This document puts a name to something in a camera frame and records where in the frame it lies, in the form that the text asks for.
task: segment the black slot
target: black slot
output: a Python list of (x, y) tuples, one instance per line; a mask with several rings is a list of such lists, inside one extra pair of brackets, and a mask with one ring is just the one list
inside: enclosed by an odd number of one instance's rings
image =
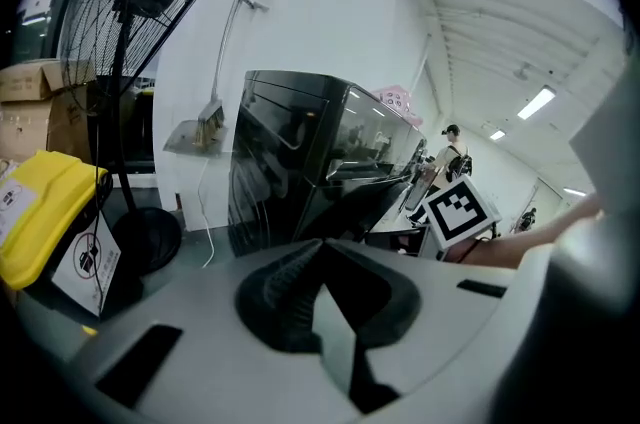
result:
[(96, 388), (133, 408), (173, 349), (182, 330), (155, 325), (97, 383)]
[(504, 293), (507, 292), (506, 287), (486, 284), (484, 282), (476, 282), (475, 280), (463, 280), (456, 287), (465, 291), (491, 296), (492, 298), (502, 298)]

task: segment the cardboard box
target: cardboard box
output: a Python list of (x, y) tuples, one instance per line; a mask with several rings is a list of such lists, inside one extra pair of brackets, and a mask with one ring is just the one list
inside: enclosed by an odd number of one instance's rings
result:
[(94, 81), (96, 72), (90, 61), (69, 63), (69, 85), (65, 85), (60, 60), (44, 59), (20, 63), (0, 70), (0, 102), (43, 100), (67, 86)]
[(54, 95), (42, 101), (5, 102), (0, 106), (0, 157), (24, 161), (36, 150), (49, 150), (78, 157), (91, 164), (86, 87)]

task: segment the electric fan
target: electric fan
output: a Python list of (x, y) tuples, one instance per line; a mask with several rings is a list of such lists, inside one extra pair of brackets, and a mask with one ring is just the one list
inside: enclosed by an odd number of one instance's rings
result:
[(170, 213), (136, 207), (124, 165), (119, 98), (194, 1), (69, 0), (65, 13), (60, 41), (65, 85), (75, 92), (76, 81), (86, 80), (82, 72), (91, 66), (108, 81), (95, 85), (97, 97), (91, 105), (85, 108), (80, 99), (76, 102), (90, 115), (108, 113), (114, 163), (128, 208), (113, 227), (113, 235), (123, 252), (137, 256), (141, 274), (159, 269), (175, 255), (181, 232)]

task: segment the ceiling light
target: ceiling light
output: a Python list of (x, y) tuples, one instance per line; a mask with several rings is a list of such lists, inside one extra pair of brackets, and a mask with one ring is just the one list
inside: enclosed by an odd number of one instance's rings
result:
[(569, 188), (564, 188), (564, 190), (569, 193), (570, 195), (576, 195), (576, 196), (587, 196), (587, 194), (583, 191), (578, 191), (577, 189), (569, 189)]
[(25, 20), (22, 25), (23, 26), (29, 26), (30, 24), (35, 24), (37, 22), (42, 22), (43, 20), (46, 20), (45, 17), (34, 17), (33, 19), (27, 19)]
[(503, 136), (506, 136), (504, 131), (498, 130), (498, 131), (494, 132), (491, 136), (489, 136), (489, 138), (491, 138), (493, 141), (497, 141), (500, 138), (502, 138)]
[(518, 116), (523, 120), (526, 120), (536, 111), (538, 111), (542, 106), (552, 101), (555, 96), (556, 93), (548, 86), (545, 86), (542, 90), (540, 90), (540, 93), (536, 95), (531, 102), (529, 102), (529, 104), (522, 108), (522, 111), (518, 113)]

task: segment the fan base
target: fan base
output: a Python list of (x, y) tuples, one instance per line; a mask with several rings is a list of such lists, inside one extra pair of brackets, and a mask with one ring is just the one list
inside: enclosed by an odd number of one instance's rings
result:
[(172, 214), (156, 207), (142, 207), (122, 216), (112, 230), (122, 253), (134, 259), (139, 275), (156, 271), (180, 248), (182, 232)]

